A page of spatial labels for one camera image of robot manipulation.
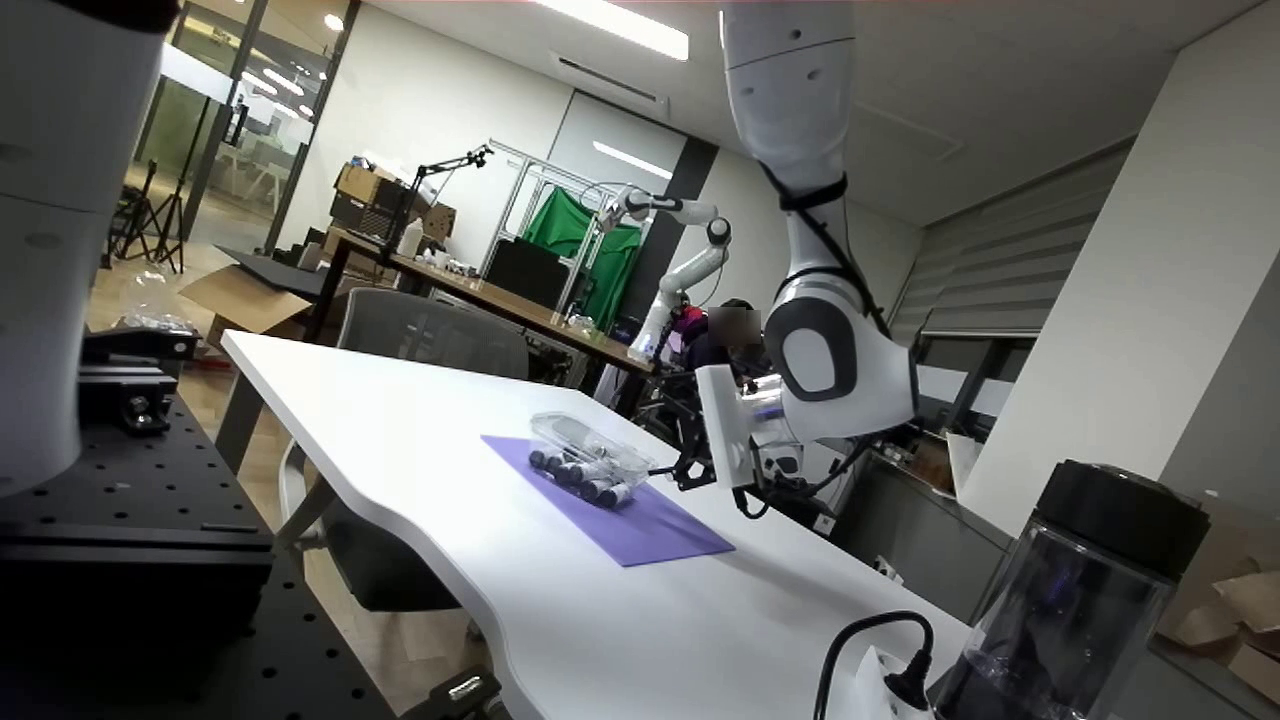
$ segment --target glass door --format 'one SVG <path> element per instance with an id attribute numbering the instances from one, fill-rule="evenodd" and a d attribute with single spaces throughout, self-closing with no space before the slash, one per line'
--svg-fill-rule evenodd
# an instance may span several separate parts
<path id="1" fill-rule="evenodd" d="M 103 258 L 177 258 L 177 234 L 192 212 L 200 152 L 209 148 L 218 116 L 231 101 L 231 66 L 244 25 L 250 7 L 239 3 L 221 20 L 209 20 L 200 3 L 189 3 L 173 25 L 160 54 L 160 82 L 124 175 Z"/>
<path id="2" fill-rule="evenodd" d="M 209 148 L 192 240 L 274 247 L 345 46 L 350 7 L 352 0 L 266 0 L 256 33 L 244 33 L 229 125 Z"/>

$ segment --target white wall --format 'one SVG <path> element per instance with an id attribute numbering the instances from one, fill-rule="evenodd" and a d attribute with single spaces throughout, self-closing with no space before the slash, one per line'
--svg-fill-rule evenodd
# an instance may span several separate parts
<path id="1" fill-rule="evenodd" d="M 1160 474 L 1280 250 L 1280 3 L 1191 44 L 962 496 L 1019 533 L 1058 459 Z"/>
<path id="2" fill-rule="evenodd" d="M 380 7 L 365 7 L 294 196 L 280 247 L 301 243 L 310 228 L 328 223 L 333 179 L 350 156 L 369 152 L 403 175 L 426 159 L 461 156 L 487 137 L 549 156 L 570 101 L 570 82 L 473 53 Z M 464 167 L 448 179 L 441 199 L 456 206 L 448 247 L 461 258 L 485 265 L 511 179 L 516 167 L 501 159 L 482 171 Z M 708 305 L 716 308 L 716 300 L 745 296 L 763 313 L 790 265 L 775 190 L 751 159 L 722 152 L 706 199 L 716 199 L 738 223 L 733 258 Z M 878 300 L 891 308 L 891 296 L 918 258 L 921 230 L 863 206 L 854 206 L 847 223 Z M 683 230 L 672 265 L 701 247 L 701 230 Z"/>
<path id="3" fill-rule="evenodd" d="M 280 243 L 301 243 L 310 228 L 328 223 L 333 179 L 350 156 L 373 152 L 410 175 L 417 165 L 461 156 L 485 139 L 549 156 L 570 94 L 570 82 L 365 7 Z M 461 258 L 485 258 L 511 179 L 511 165 L 501 159 L 448 179 L 441 199 L 456 206 L 448 247 Z"/>
<path id="4" fill-rule="evenodd" d="M 1280 265 L 1251 300 L 1223 362 L 1169 455 L 1163 484 L 1177 493 L 1216 493 L 1280 524 Z"/>
<path id="5" fill-rule="evenodd" d="M 786 212 L 775 206 L 775 186 L 763 179 L 759 165 L 722 148 L 701 196 L 722 203 L 722 212 L 733 219 L 733 250 L 722 287 L 716 275 L 708 275 L 690 296 L 708 313 L 716 313 L 722 300 L 739 296 L 755 308 L 755 317 L 763 317 L 774 308 L 775 282 L 790 275 L 790 228 Z M 690 228 L 672 256 L 672 267 L 701 247 L 706 230 Z M 891 308 L 900 282 L 913 272 L 921 228 L 854 203 L 847 247 L 856 250 L 878 300 Z"/>

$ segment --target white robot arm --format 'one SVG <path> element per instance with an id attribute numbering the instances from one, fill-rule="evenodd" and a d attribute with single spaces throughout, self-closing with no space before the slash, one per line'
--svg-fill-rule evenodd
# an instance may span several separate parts
<path id="1" fill-rule="evenodd" d="M 918 414 L 910 348 L 891 344 L 844 250 L 854 7 L 844 0 L 722 13 L 729 105 L 790 212 L 790 275 L 763 338 L 786 386 L 739 394 L 701 366 L 716 478 L 755 484 L 770 442 L 863 438 Z"/>
<path id="2" fill-rule="evenodd" d="M 0 496 L 81 455 L 83 300 L 177 0 L 0 3 Z"/>
<path id="3" fill-rule="evenodd" d="M 716 267 L 729 265 L 729 243 L 733 243 L 733 223 L 722 217 L 716 203 L 701 203 L 701 199 L 672 199 L 672 196 L 629 196 L 632 212 L 667 212 L 675 223 L 706 223 L 708 228 L 708 247 L 701 247 L 696 256 L 690 256 L 683 265 L 675 265 L 662 282 L 656 296 L 650 305 L 650 317 L 632 338 L 632 355 L 656 359 L 667 329 L 672 329 L 672 313 L 681 305 L 681 293 L 690 293 L 692 282 L 708 280 Z"/>

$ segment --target cable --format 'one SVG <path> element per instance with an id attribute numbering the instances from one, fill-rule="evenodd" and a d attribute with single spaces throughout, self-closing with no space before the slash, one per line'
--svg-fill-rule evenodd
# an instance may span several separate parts
<path id="1" fill-rule="evenodd" d="M 863 452 L 867 442 L 856 442 L 821 484 L 814 484 L 814 496 L 835 484 Z"/>
<path id="2" fill-rule="evenodd" d="M 847 642 L 847 637 L 856 633 L 867 633 L 867 629 L 879 629 L 879 622 L 921 622 L 923 633 L 923 642 L 921 653 L 913 654 L 913 663 L 900 673 L 900 675 L 884 675 L 890 690 L 900 696 L 905 704 L 913 709 L 927 709 L 923 701 L 923 675 L 927 675 L 927 663 L 934 663 L 934 622 L 921 616 L 921 611 L 879 611 L 879 616 L 863 616 L 863 620 L 854 620 L 844 622 L 831 642 L 828 642 L 828 658 L 823 658 L 823 675 L 816 685 L 816 701 L 814 701 L 814 720 L 823 720 L 828 715 L 828 701 L 831 701 L 831 673 L 835 673 L 835 658 L 839 658 L 839 649 Z"/>
<path id="3" fill-rule="evenodd" d="M 770 487 L 759 493 L 759 506 L 751 512 L 749 487 L 733 487 L 733 505 L 745 512 L 745 518 L 770 516 Z"/>
<path id="4" fill-rule="evenodd" d="M 759 165 L 759 167 L 763 167 L 770 184 L 781 190 L 786 212 L 795 212 L 795 217 L 804 219 L 804 228 L 810 228 L 810 230 L 828 247 L 828 256 L 835 258 L 835 267 L 823 267 L 823 272 L 844 275 L 844 280 L 856 287 L 856 296 L 861 296 L 863 313 L 873 317 L 873 325 L 890 336 L 884 313 L 879 313 L 879 305 L 878 305 L 878 296 L 873 296 L 861 265 L 854 258 L 854 250 L 844 250 L 844 247 L 835 243 L 835 234 L 828 230 L 828 223 L 821 223 L 821 219 L 810 212 L 814 203 L 839 199 L 839 196 L 844 196 L 844 179 L 831 184 L 831 186 L 816 186 L 816 190 L 810 190 L 810 196 L 793 196 L 790 184 L 781 184 L 770 165 Z"/>

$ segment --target door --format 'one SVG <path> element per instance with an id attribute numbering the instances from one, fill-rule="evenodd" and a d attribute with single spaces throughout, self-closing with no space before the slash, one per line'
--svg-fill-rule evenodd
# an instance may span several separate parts
<path id="1" fill-rule="evenodd" d="M 256 33 L 244 33 L 236 101 L 209 159 L 192 240 L 236 250 L 276 240 L 345 25 L 350 0 L 266 0 Z"/>

